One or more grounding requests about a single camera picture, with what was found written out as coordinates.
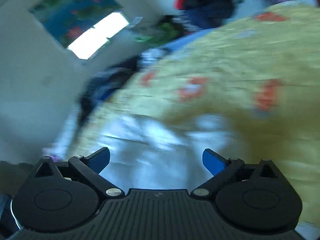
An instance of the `bed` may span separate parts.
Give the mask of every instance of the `bed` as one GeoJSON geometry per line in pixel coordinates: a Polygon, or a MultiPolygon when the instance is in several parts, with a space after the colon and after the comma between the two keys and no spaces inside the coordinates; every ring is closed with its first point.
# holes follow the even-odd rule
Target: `bed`
{"type": "Polygon", "coordinates": [[[89,155],[102,127],[122,114],[164,124],[220,114],[247,146],[238,157],[272,159],[303,200],[301,220],[320,226],[319,9],[286,2],[266,11],[161,60],[147,83],[136,74],[95,111],[70,155],[89,155]]]}

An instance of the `bedsheet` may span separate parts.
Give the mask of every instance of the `bedsheet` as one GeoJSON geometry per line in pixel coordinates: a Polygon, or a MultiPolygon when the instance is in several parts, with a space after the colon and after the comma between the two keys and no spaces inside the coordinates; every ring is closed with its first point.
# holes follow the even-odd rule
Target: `bedsheet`
{"type": "Polygon", "coordinates": [[[167,124],[220,114],[248,147],[239,157],[272,159],[303,200],[301,219],[320,226],[320,11],[296,2],[267,11],[161,60],[147,82],[136,74],[97,109],[70,154],[88,155],[100,129],[122,114],[167,124]]]}

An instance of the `silver screw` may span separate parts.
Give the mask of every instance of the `silver screw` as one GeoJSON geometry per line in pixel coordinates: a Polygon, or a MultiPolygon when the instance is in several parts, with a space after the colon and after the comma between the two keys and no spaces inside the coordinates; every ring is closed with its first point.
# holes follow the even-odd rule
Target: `silver screw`
{"type": "Polygon", "coordinates": [[[197,188],[193,191],[193,194],[197,195],[197,196],[207,196],[209,195],[209,190],[205,189],[205,188],[197,188]]]}
{"type": "Polygon", "coordinates": [[[106,194],[110,197],[117,197],[122,193],[119,188],[110,188],[106,190],[106,194]]]}

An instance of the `ribbed black surface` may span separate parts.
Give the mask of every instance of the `ribbed black surface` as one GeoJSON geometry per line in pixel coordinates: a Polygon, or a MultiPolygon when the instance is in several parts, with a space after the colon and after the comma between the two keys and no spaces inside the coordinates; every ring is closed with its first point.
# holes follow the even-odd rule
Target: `ribbed black surface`
{"type": "Polygon", "coordinates": [[[21,230],[17,240],[301,240],[294,231],[258,236],[239,231],[215,213],[208,201],[189,197],[185,190],[131,190],[109,200],[97,217],[65,233],[21,230]]]}

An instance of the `yellow bedsheet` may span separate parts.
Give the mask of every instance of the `yellow bedsheet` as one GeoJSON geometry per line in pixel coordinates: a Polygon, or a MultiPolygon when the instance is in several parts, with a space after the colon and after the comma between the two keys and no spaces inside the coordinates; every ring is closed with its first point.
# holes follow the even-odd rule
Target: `yellow bedsheet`
{"type": "Polygon", "coordinates": [[[94,113],[73,152],[88,155],[100,128],[119,114],[166,123],[222,114],[248,146],[239,157],[272,159],[303,200],[301,219],[320,226],[320,10],[280,4],[268,11],[290,20],[238,20],[190,44],[187,57],[159,62],[150,87],[141,86],[144,73],[135,75],[94,113]],[[248,30],[253,35],[239,39],[248,30]],[[177,90],[194,76],[208,78],[205,93],[182,102],[177,90]],[[282,83],[278,103],[260,118],[253,111],[256,93],[270,79],[282,83]]]}

